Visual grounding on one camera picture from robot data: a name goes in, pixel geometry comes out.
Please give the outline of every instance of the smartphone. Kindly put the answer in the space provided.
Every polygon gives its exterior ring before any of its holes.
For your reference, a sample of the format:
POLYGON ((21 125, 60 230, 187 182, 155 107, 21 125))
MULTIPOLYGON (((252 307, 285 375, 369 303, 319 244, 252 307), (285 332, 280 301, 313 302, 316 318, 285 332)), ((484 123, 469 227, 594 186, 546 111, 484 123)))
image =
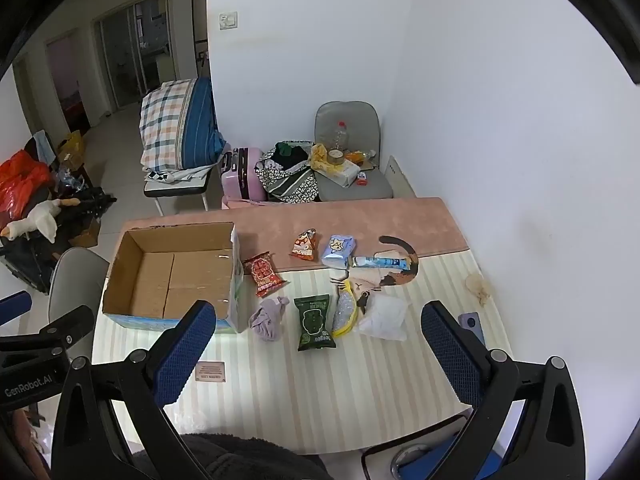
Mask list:
POLYGON ((480 340, 480 342, 486 346, 484 342, 484 335, 482 334, 482 326, 480 325, 480 316, 478 316, 477 312, 471 312, 469 314, 460 314, 458 316, 458 323, 462 328, 467 330, 471 330, 476 337, 480 340))

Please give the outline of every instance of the light switch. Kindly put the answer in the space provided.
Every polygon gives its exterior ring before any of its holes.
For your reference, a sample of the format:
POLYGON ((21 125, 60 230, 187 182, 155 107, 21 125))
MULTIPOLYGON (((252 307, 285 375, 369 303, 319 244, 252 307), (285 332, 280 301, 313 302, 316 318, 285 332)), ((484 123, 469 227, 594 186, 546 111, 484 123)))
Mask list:
POLYGON ((223 12, 220 14, 219 18, 220 18, 220 30, 227 30, 229 28, 238 28, 237 12, 223 12))

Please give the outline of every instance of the tape roll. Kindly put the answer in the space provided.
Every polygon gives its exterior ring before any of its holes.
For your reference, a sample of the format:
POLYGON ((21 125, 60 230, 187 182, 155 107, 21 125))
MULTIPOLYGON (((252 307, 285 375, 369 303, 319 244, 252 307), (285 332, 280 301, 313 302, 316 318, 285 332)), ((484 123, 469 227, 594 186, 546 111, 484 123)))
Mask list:
POLYGON ((344 153, 340 150, 331 150, 326 154, 326 160, 329 164, 340 166, 344 162, 344 153))

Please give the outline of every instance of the red plastic bag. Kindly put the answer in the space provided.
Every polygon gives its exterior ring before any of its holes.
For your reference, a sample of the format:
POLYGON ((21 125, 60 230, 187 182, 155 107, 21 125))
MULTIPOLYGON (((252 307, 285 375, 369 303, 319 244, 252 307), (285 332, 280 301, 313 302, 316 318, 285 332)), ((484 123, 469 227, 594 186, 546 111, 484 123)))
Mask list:
POLYGON ((6 211, 9 217, 7 219, 6 215, 2 215, 0 228, 22 218, 24 207, 33 192, 50 182, 52 179, 47 165, 36 162, 24 150, 0 164, 0 212, 6 211))

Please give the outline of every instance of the white plush toy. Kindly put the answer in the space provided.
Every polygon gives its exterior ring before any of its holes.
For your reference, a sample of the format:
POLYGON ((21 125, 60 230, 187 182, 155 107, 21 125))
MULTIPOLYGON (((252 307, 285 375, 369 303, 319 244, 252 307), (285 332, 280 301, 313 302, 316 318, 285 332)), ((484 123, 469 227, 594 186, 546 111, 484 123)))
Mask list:
POLYGON ((56 231, 58 230, 54 218, 60 213, 60 206, 78 205, 79 203, 80 200, 77 198, 57 198, 40 202, 33 207, 27 218, 9 222, 0 231, 0 236, 15 240, 18 236, 37 229, 49 242, 53 243, 56 240, 56 231))

